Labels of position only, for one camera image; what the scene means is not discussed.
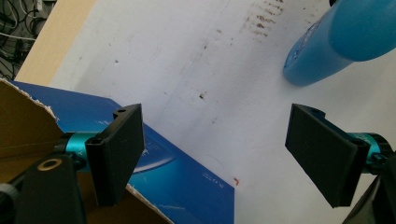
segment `blue cardboard packaging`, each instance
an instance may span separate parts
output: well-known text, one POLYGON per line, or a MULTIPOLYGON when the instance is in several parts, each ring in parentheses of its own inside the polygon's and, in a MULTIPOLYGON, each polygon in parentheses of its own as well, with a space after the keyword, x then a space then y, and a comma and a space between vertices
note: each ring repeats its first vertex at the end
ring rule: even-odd
MULTIPOLYGON (((63 133, 101 132, 120 108, 108 98, 12 84, 45 105, 63 133)), ((146 148, 127 189, 169 222, 233 223, 233 187, 146 124, 144 132, 146 148)))

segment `red mark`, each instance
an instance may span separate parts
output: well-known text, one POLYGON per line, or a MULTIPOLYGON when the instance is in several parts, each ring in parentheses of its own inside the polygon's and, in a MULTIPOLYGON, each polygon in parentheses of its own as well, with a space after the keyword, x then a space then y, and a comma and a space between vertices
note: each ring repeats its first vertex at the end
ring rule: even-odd
POLYGON ((235 181, 235 185, 238 186, 238 184, 239 184, 239 179, 236 178, 236 177, 234 177, 233 180, 235 181))

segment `cardboard flap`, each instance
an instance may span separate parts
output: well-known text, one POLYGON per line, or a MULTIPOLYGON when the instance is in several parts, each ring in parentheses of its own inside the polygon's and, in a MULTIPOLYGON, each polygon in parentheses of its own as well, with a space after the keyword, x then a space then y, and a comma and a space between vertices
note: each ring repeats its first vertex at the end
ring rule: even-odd
POLYGON ((0 181, 3 182, 23 171, 40 155, 49 153, 63 133, 49 108, 3 79, 0 79, 0 95, 0 181))

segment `cardboard box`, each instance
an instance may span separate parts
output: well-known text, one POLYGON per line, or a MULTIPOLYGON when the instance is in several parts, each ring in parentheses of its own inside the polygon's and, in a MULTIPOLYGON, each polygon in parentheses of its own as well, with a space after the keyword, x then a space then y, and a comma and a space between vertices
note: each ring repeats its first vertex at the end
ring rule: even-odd
MULTIPOLYGON (((0 94, 0 182, 51 152, 63 133, 101 132, 120 108, 103 97, 4 80, 0 94)), ((144 131, 146 149, 120 205, 96 207, 90 175, 78 175, 89 222, 233 223, 233 187, 148 125, 144 131)))

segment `blue spray bottle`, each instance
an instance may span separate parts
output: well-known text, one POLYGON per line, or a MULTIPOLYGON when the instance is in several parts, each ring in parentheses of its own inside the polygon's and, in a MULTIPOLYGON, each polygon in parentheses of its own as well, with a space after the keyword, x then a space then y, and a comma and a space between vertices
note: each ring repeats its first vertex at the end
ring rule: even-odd
POLYGON ((338 0, 294 44, 283 73, 307 86, 395 47, 396 0, 338 0))

